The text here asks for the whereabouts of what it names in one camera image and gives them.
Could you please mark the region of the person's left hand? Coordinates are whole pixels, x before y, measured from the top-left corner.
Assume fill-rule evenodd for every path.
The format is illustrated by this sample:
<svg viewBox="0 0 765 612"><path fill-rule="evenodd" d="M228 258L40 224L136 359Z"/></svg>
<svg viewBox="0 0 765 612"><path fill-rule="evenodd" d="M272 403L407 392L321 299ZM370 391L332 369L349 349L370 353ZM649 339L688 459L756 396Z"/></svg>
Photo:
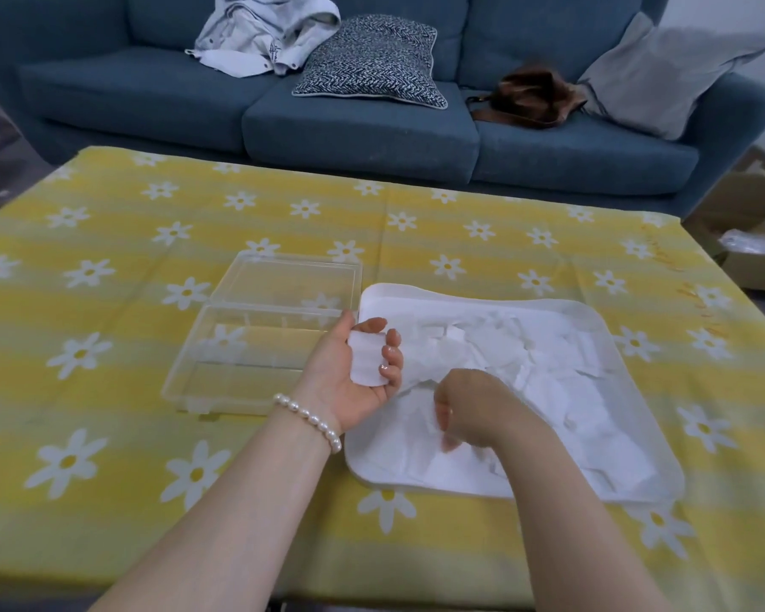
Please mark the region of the person's left hand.
<svg viewBox="0 0 765 612"><path fill-rule="evenodd" d="M352 313L343 311L330 330L320 337L292 393L294 401L339 435L380 409L399 392L402 384L404 357L396 329L386 329L387 344L382 354L387 364L379 369L388 384L368 388L351 381L352 355L347 339L355 324Z"/></svg>

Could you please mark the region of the person's right hand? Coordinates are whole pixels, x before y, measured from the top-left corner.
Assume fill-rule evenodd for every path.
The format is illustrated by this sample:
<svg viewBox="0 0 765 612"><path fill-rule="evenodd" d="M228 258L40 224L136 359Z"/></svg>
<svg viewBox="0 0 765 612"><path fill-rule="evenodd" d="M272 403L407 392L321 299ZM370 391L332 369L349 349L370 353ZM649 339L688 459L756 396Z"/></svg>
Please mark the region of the person's right hand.
<svg viewBox="0 0 765 612"><path fill-rule="evenodd" d="M463 444L497 450L544 423L503 381L485 371L452 369L439 383L450 383L452 402L449 434L441 432L444 453Z"/></svg>

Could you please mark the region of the small cotton pad stack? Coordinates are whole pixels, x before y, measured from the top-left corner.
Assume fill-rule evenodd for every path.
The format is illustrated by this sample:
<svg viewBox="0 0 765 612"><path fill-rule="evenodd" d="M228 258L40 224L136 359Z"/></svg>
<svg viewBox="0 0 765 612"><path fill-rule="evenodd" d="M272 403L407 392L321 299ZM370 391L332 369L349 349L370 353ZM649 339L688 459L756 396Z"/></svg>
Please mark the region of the small cotton pad stack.
<svg viewBox="0 0 765 612"><path fill-rule="evenodd" d="M349 377L358 386L377 388L388 384L380 375L380 366L387 364L383 356L387 337L384 332L368 333L352 330L347 339L351 349L351 369Z"/></svg>

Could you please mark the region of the person's left forearm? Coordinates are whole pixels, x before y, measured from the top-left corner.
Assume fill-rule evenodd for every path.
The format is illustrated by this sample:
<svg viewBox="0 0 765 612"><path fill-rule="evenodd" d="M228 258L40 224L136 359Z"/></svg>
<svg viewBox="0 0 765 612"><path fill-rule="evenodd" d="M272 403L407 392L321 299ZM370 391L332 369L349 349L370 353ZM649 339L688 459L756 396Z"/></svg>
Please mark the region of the person's left forearm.
<svg viewBox="0 0 765 612"><path fill-rule="evenodd" d="M277 407L201 500L89 612L263 610L336 434L314 414Z"/></svg>

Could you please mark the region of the person's right forearm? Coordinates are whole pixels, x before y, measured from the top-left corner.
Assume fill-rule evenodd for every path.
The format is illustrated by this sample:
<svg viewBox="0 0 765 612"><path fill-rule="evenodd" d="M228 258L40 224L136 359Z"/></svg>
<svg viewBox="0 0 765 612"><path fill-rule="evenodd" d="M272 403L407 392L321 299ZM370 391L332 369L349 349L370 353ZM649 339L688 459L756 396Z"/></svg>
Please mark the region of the person's right forearm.
<svg viewBox="0 0 765 612"><path fill-rule="evenodd" d="M493 448L520 520L536 612L673 612L561 440L511 401Z"/></svg>

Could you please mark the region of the clear plastic storage box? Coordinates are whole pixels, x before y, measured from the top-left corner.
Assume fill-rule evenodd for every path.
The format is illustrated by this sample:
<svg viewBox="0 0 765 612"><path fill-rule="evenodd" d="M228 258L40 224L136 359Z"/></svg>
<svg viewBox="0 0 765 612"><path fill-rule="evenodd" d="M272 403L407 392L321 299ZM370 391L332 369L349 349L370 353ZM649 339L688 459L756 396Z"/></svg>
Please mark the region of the clear plastic storage box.
<svg viewBox="0 0 765 612"><path fill-rule="evenodd" d="M240 252L199 311L161 397L190 414L265 415L320 337L357 311L358 258Z"/></svg>

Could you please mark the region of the blue fabric sofa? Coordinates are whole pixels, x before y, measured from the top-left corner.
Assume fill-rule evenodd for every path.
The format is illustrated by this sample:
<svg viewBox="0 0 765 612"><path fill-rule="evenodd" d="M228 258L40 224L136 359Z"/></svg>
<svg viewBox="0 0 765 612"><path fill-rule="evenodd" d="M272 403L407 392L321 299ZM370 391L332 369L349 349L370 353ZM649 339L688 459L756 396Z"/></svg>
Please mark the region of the blue fabric sofa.
<svg viewBox="0 0 765 612"><path fill-rule="evenodd" d="M575 112L553 130L471 118L524 62L576 81L668 0L333 0L438 30L446 110L297 98L299 76L235 79L185 54L214 0L0 0L0 107L50 164L89 146L362 174L454 190L689 215L765 131L765 85L728 72L668 141Z"/></svg>

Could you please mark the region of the yellow daisy print tablecloth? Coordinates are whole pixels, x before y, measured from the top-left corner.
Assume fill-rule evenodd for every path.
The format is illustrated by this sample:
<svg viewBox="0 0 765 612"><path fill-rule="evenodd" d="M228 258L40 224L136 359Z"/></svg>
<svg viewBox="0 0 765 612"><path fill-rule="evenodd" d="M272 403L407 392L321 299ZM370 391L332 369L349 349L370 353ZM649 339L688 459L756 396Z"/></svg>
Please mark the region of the yellow daisy print tablecloth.
<svg viewBox="0 0 765 612"><path fill-rule="evenodd" d="M595 308L686 480L610 514L676 608L765 612L765 317L678 218L111 147L0 210L0 598L104 587L255 431L161 398L244 250Z"/></svg>

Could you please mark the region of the black white patterned cushion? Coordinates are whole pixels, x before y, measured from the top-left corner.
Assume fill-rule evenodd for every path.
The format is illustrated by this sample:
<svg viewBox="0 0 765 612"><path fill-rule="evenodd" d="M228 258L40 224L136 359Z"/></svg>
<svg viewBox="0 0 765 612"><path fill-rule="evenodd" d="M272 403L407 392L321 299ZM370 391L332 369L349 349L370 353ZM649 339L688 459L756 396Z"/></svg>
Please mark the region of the black white patterned cushion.
<svg viewBox="0 0 765 612"><path fill-rule="evenodd" d="M387 14L344 21L309 55L297 98L387 99L434 110L448 101L432 78L438 30Z"/></svg>

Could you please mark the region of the brown leather bag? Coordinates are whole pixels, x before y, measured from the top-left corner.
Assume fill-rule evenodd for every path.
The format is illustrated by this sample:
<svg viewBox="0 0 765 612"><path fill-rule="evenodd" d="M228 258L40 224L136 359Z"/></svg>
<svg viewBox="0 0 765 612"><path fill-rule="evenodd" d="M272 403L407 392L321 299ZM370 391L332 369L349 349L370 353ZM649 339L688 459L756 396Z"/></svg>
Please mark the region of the brown leather bag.
<svg viewBox="0 0 765 612"><path fill-rule="evenodd" d="M578 86L540 64L517 68L492 92L466 98L474 121L530 130L560 127L586 103L587 97Z"/></svg>

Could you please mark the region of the white jacket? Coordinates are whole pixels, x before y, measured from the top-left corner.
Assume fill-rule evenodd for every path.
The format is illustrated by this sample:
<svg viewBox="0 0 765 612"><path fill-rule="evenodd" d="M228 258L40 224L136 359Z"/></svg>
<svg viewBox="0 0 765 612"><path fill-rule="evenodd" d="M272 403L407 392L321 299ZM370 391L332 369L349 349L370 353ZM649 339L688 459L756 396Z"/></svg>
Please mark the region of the white jacket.
<svg viewBox="0 0 765 612"><path fill-rule="evenodd" d="M194 46L184 52L242 79L300 71L340 28L332 0L215 0Z"/></svg>

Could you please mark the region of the brown cardboard box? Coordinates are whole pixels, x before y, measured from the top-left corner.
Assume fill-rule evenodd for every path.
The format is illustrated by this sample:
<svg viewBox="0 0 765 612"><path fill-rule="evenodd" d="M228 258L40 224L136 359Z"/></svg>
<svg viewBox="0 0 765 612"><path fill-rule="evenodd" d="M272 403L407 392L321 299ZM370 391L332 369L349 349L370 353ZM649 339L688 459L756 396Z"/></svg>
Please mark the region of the brown cardboard box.
<svg viewBox="0 0 765 612"><path fill-rule="evenodd" d="M729 229L749 230L765 220L765 153L751 150L715 184L683 227L743 289L765 291L765 255L726 250L720 237Z"/></svg>

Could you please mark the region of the grey cushion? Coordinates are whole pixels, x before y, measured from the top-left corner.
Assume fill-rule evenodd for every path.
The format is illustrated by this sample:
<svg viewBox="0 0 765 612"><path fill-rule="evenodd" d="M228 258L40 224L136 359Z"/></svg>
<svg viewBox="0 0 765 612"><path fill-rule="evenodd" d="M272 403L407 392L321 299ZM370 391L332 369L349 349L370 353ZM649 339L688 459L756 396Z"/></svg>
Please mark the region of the grey cushion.
<svg viewBox="0 0 765 612"><path fill-rule="evenodd" d="M765 33L662 28L640 11L577 87L586 113L675 141L716 81L764 53Z"/></svg>

